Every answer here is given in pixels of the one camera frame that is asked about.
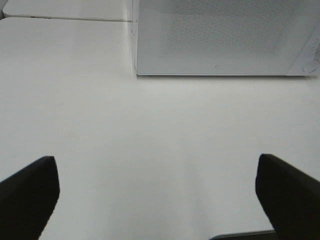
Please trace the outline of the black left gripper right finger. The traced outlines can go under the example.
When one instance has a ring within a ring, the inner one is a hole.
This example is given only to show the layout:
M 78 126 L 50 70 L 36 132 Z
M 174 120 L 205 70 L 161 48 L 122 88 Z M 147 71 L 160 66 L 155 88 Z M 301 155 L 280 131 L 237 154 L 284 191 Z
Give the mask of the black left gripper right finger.
M 261 154 L 255 193 L 280 240 L 320 238 L 318 180 L 272 154 Z

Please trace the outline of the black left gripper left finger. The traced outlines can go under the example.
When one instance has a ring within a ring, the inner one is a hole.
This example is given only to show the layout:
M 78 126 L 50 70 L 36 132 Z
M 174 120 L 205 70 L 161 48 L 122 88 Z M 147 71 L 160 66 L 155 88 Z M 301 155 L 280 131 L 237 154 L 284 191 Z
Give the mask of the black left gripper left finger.
M 0 182 L 0 238 L 38 240 L 60 196 L 56 160 L 44 156 Z

